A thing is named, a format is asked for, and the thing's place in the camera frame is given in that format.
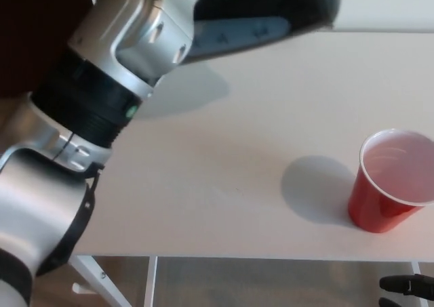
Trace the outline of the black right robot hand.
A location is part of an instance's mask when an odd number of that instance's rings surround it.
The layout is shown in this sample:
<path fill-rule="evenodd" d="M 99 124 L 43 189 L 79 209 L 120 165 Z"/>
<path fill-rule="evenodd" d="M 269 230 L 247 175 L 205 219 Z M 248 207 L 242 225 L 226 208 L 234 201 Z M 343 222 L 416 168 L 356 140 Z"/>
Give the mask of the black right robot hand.
<path fill-rule="evenodd" d="M 433 301 L 433 277 L 423 274 L 393 275 L 379 280 L 381 289 Z"/>

